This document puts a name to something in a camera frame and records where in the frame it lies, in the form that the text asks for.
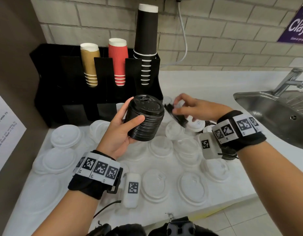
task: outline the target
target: wall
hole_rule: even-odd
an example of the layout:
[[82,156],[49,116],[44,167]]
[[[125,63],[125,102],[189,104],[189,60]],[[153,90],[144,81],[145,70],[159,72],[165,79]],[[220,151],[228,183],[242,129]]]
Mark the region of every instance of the wall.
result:
[[34,107],[39,77],[29,57],[45,41],[30,0],[0,0],[0,95],[27,128],[0,171],[0,235],[48,130]]
[[[139,3],[159,6],[158,53],[184,55],[177,5],[167,0],[31,0],[48,43],[133,47]],[[275,43],[303,0],[192,0],[181,3],[188,55],[166,70],[290,70],[303,67],[303,45]]]

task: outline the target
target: wristband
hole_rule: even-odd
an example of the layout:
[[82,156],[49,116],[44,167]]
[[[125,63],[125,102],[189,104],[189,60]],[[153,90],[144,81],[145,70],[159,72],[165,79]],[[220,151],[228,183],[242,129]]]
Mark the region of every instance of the wristband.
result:
[[252,116],[237,110],[222,116],[212,127],[219,143],[236,151],[265,141],[266,137],[261,130],[260,125]]
[[99,200],[105,190],[110,194],[117,193],[123,168],[115,159],[94,150],[83,155],[73,172],[75,175],[68,189],[79,190]]

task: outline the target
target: hand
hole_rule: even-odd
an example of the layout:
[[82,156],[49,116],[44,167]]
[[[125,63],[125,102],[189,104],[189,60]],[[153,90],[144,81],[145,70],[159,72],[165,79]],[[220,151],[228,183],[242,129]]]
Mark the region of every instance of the hand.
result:
[[200,119],[217,122],[218,119],[233,110],[226,105],[192,98],[185,93],[177,96],[173,105],[176,105],[182,99],[185,101],[183,107],[174,108],[172,113],[176,115],[185,115],[186,117],[191,115],[194,118],[193,120]]
[[145,116],[140,115],[127,123],[122,123],[122,118],[124,117],[129,103],[133,98],[134,97],[126,100],[121,109],[114,116],[106,133],[103,135],[98,147],[96,148],[97,151],[107,154],[115,160],[124,154],[129,144],[136,142],[136,140],[128,136],[128,131],[145,120]]

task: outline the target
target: floor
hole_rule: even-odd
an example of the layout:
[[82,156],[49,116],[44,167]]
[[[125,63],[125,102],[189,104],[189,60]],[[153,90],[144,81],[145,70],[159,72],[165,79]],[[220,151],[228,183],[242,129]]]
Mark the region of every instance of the floor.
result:
[[[194,222],[219,236],[281,236],[259,198],[229,206],[207,218]],[[148,234],[156,225],[145,227]]]

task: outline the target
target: stack of paper cups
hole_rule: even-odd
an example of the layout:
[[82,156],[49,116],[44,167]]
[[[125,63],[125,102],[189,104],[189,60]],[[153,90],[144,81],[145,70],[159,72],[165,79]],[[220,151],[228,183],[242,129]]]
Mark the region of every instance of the stack of paper cups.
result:
[[126,40],[109,39],[109,58],[113,59],[114,81],[118,86],[125,84],[125,59],[129,57]]
[[151,60],[157,52],[158,7],[139,4],[136,24],[134,58],[142,59],[142,85],[148,85],[151,72]]
[[80,53],[84,67],[86,83],[90,87],[98,85],[94,57],[100,57],[98,45],[93,43],[82,43],[80,45]]

